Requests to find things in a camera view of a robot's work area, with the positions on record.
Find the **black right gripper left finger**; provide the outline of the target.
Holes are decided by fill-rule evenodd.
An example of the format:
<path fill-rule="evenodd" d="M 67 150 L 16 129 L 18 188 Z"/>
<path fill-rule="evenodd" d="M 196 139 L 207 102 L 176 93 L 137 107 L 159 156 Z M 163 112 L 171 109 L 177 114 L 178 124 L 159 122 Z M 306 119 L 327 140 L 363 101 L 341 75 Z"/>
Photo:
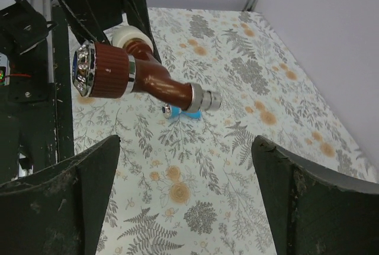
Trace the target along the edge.
<path fill-rule="evenodd" d="M 1 185 L 1 254 L 95 254 L 120 154 L 111 135 Z"/>

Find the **brown faucet chrome knob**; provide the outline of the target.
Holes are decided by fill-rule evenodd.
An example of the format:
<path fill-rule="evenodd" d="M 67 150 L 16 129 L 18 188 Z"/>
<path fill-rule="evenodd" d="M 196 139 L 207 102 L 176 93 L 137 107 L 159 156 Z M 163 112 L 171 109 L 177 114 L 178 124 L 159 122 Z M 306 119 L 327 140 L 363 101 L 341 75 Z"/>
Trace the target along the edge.
<path fill-rule="evenodd" d="M 215 111 L 221 95 L 197 83 L 181 83 L 135 38 L 124 48 L 86 41 L 74 53 L 72 82 L 81 96 L 117 99 L 133 92 L 148 93 L 186 112 Z"/>

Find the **white pipe elbow fitting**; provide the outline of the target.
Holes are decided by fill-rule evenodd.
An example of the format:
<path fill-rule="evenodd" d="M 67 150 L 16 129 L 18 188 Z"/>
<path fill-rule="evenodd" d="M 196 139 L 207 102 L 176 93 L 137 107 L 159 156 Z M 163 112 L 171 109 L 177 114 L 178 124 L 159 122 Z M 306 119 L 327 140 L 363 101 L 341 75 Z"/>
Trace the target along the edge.
<path fill-rule="evenodd" d="M 128 42 L 139 39 L 144 41 L 154 51 L 151 39 L 137 27 L 124 25 L 116 29 L 112 34 L 111 43 L 114 47 L 123 48 Z"/>

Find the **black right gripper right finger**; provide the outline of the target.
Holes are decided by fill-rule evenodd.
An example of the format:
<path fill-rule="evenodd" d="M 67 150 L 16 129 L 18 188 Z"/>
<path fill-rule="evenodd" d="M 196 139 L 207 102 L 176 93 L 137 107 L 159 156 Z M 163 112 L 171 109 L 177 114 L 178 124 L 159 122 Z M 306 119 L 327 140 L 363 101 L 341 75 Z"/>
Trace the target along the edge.
<path fill-rule="evenodd" d="M 261 135 L 251 151 L 277 254 L 378 254 L 378 184 Z"/>

